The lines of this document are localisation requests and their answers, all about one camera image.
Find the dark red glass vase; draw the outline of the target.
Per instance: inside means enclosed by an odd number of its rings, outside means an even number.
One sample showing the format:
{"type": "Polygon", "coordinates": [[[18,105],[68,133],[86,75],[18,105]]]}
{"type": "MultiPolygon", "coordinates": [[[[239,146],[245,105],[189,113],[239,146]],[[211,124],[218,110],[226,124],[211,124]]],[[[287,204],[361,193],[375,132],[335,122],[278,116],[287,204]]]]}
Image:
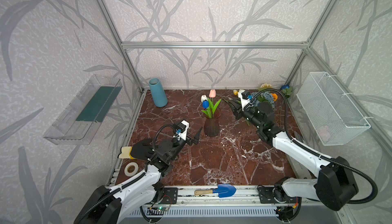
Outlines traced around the dark red glass vase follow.
{"type": "Polygon", "coordinates": [[[209,118],[207,115],[204,115],[206,121],[204,123],[204,133],[208,137],[216,137],[219,135],[220,124],[219,118],[221,116],[221,111],[217,110],[213,116],[213,118],[209,118]]]}

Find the pink tulip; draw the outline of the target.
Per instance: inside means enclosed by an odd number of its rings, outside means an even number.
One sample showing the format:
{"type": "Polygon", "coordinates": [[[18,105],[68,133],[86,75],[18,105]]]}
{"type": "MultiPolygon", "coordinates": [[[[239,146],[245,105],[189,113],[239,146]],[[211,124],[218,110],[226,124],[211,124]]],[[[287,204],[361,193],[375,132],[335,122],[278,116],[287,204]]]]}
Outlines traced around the pink tulip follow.
{"type": "Polygon", "coordinates": [[[221,99],[219,99],[219,100],[215,103],[215,102],[213,101],[213,99],[214,99],[215,97],[216,97],[216,90],[215,90],[215,89],[212,89],[212,90],[210,91],[209,96],[208,96],[208,99],[207,99],[208,105],[209,105],[208,111],[209,111],[209,116],[210,116],[211,119],[214,118],[215,112],[216,112],[216,110],[218,109],[218,106],[219,106],[220,103],[221,103],[221,99]]]}

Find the blue tulip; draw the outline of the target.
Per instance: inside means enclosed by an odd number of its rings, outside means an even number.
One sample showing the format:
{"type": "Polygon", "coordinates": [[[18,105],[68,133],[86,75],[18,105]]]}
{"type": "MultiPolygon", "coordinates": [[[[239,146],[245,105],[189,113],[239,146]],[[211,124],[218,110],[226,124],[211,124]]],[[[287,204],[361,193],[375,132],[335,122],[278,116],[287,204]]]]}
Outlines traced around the blue tulip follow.
{"type": "Polygon", "coordinates": [[[212,118],[212,111],[211,111],[211,106],[209,100],[204,100],[202,102],[203,110],[202,112],[206,115],[207,118],[211,119],[212,118]]]}

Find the white tulip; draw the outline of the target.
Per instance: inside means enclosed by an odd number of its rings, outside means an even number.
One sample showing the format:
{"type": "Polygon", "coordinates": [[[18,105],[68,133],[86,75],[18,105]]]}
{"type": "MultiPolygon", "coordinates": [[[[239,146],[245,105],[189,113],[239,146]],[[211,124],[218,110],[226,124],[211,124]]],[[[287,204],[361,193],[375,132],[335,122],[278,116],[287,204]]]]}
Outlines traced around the white tulip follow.
{"type": "Polygon", "coordinates": [[[208,97],[206,95],[202,95],[201,102],[204,103],[205,101],[208,101],[208,97]]]}

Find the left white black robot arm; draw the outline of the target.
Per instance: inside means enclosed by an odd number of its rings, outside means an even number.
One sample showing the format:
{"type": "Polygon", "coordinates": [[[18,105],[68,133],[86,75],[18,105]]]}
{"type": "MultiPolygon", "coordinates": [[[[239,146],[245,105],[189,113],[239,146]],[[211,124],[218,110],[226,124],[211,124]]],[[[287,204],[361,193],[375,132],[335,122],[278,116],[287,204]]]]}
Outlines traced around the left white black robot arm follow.
{"type": "Polygon", "coordinates": [[[197,132],[195,137],[189,137],[184,122],[169,128],[174,133],[171,140],[157,145],[157,137],[146,138],[133,146],[136,149],[133,157],[147,160],[145,169],[118,185],[98,187],[74,220],[76,224],[118,224],[142,205],[162,199],[160,180],[170,173],[171,162],[184,146],[198,144],[201,134],[197,132]]]}

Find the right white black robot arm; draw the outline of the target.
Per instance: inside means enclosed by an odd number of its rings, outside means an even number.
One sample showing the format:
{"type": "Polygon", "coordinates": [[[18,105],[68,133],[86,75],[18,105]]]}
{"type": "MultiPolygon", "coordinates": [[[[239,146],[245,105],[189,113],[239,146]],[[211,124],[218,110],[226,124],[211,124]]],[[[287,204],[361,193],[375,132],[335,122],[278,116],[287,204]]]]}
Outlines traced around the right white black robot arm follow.
{"type": "Polygon", "coordinates": [[[244,111],[240,99],[229,100],[227,103],[236,119],[244,118],[256,127],[256,133],[263,142],[292,157],[314,175],[313,179],[281,180],[275,186],[280,195],[319,201],[333,211],[339,211],[346,204],[371,202],[378,195],[375,181],[349,166],[346,159],[321,154],[291,137],[285,128],[275,125],[274,111],[269,105],[258,104],[256,108],[244,111]],[[359,192],[355,175],[367,180],[372,188],[367,197],[358,200],[354,199],[359,192]]]}

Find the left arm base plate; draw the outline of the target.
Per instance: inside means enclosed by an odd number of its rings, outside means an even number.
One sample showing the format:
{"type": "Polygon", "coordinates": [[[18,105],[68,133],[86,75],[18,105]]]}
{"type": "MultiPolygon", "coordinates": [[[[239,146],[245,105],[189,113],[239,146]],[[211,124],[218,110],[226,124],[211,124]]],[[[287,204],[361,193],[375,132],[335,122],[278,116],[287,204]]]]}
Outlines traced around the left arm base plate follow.
{"type": "Polygon", "coordinates": [[[166,205],[176,204],[177,199],[178,199],[178,191],[179,191],[179,189],[176,187],[160,188],[156,192],[156,194],[152,200],[152,203],[166,204],[166,205]]]}

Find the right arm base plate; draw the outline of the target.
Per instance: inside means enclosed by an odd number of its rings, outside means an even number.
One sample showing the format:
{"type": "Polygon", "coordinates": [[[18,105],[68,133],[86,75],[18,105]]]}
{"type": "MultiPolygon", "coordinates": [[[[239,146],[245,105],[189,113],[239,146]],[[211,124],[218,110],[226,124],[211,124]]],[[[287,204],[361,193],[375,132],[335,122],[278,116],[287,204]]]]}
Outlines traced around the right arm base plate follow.
{"type": "Polygon", "coordinates": [[[257,192],[261,204],[294,205],[298,202],[296,197],[289,197],[280,187],[259,185],[257,192]]]}

